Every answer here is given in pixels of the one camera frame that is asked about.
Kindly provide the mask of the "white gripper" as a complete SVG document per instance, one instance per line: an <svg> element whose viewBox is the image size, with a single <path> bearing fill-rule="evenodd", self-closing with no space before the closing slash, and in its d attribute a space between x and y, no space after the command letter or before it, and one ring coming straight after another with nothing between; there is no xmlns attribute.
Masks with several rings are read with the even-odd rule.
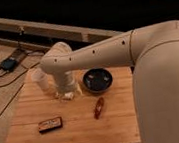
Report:
<svg viewBox="0 0 179 143"><path fill-rule="evenodd" d="M77 89L79 95L83 95L83 90L80 84L76 85L75 76L71 71L66 71L65 73L54 74L54 84L56 85L56 91L59 94L63 93L63 100L73 100L74 91Z"/></svg>

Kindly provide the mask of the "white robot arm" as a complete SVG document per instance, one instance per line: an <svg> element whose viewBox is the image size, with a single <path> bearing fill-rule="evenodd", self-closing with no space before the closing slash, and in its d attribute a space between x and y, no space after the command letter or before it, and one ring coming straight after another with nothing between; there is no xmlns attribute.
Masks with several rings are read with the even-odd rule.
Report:
<svg viewBox="0 0 179 143"><path fill-rule="evenodd" d="M118 34L73 51L57 42L42 57L58 90L71 84L68 71L134 68L133 99L142 143L179 143L179 20Z"/></svg>

